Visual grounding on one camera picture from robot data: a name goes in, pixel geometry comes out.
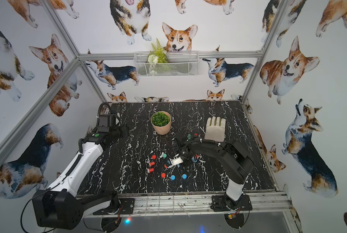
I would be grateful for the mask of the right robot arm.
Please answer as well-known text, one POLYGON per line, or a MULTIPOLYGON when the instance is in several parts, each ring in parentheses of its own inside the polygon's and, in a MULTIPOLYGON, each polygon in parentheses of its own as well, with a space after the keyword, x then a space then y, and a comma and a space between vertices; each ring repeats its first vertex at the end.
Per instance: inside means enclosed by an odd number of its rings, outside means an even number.
POLYGON ((211 205, 215 212, 236 210, 239 211, 238 204, 245 196, 245 183, 255 167, 255 163, 248 151, 236 140, 231 142, 218 142, 203 139, 197 135, 190 139, 180 141, 173 139, 177 145, 178 153, 174 158, 170 158, 165 165, 171 168, 194 158, 196 155, 204 155, 216 159, 223 167, 228 176, 228 187, 224 197, 219 203, 211 205))

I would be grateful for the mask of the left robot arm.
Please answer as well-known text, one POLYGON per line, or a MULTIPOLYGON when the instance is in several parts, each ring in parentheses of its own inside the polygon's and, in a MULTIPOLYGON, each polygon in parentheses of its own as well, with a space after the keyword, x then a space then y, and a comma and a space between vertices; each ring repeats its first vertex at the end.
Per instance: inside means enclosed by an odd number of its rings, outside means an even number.
POLYGON ((64 172, 46 190, 32 197, 36 221, 49 232, 54 229, 74 229, 81 220, 98 211, 118 212, 121 203, 116 191, 102 191, 78 199, 82 181, 104 150, 128 135, 128 127, 120 113, 102 103, 97 113, 96 126, 78 140, 78 152, 64 172))

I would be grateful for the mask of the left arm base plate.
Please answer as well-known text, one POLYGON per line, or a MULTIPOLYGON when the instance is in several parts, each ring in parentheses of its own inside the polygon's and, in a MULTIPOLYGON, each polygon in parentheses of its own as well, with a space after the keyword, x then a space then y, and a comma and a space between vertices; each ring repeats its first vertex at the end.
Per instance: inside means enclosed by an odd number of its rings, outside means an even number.
POLYGON ((110 203, 110 206, 98 210, 93 213, 95 216, 100 216, 100 215, 130 215, 133 213, 134 210, 134 205, 135 205, 135 199, 134 198, 122 198, 118 199, 118 201, 112 201, 110 203))

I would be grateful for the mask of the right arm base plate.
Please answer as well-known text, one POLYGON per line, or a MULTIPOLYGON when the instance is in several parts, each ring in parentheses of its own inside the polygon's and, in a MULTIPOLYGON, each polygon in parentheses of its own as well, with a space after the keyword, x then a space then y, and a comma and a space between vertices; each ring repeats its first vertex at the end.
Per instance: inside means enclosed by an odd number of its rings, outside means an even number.
POLYGON ((210 208, 214 212, 225 211, 251 211, 253 209, 249 195, 243 194, 238 201, 232 200, 227 195, 212 196, 210 208))

